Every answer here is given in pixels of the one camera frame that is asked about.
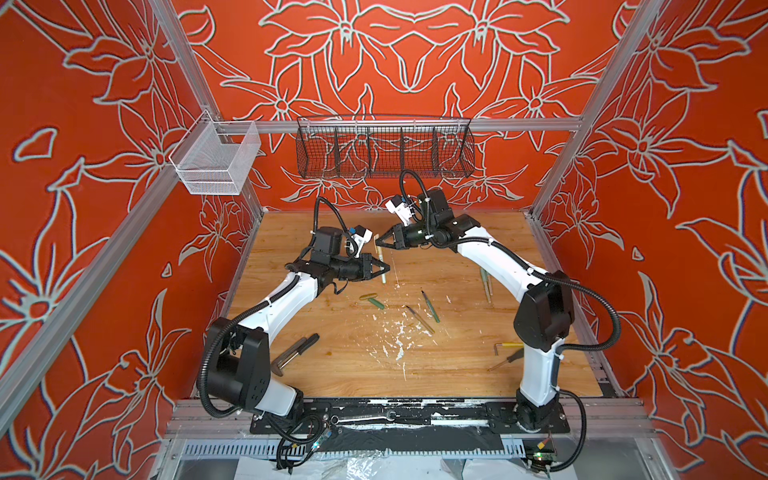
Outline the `light green pen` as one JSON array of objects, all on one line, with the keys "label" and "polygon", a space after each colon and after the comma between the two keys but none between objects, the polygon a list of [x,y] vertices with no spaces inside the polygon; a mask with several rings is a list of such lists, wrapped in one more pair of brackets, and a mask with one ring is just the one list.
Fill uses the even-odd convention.
[{"label": "light green pen", "polygon": [[[377,255],[378,255],[379,261],[382,262],[382,263],[385,263],[384,255],[383,255],[383,250],[380,247],[378,247],[378,246],[376,247],[376,250],[377,250]],[[382,284],[386,284],[386,272],[384,271],[385,268],[381,267],[381,270],[382,270],[382,275],[381,275]]]}]

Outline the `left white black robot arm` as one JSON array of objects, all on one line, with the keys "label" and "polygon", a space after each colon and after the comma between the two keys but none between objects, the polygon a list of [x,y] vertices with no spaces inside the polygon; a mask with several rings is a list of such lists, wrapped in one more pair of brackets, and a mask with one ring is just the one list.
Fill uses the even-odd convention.
[{"label": "left white black robot arm", "polygon": [[208,415],[225,418],[239,410],[299,415],[302,394],[272,371],[271,344],[327,287],[338,295],[350,283],[389,272],[388,264],[363,251],[371,239],[370,230],[348,227],[331,201],[315,201],[311,239],[285,265],[284,280],[257,305],[232,319],[221,317],[208,328],[196,380]]}]

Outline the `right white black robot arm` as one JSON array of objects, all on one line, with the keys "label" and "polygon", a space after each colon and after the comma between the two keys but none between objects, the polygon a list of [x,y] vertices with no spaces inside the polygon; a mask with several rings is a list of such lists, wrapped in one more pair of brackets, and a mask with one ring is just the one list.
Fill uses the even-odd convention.
[{"label": "right white black robot arm", "polygon": [[[506,288],[518,303],[513,327],[522,343],[523,375],[516,391],[516,424],[528,433],[548,428],[560,400],[575,400],[581,412],[586,406],[575,393],[559,385],[560,364],[567,351],[600,352],[613,347],[621,336],[617,310],[600,294],[573,281],[562,271],[549,272],[528,262],[496,239],[468,214],[456,215],[439,188],[423,188],[411,197],[408,177],[401,171],[400,193],[387,204],[399,221],[379,240],[377,246],[393,250],[434,247],[451,250],[474,262]],[[574,292],[596,300],[608,313],[612,331],[599,343],[576,344],[567,340],[575,320]]]}]

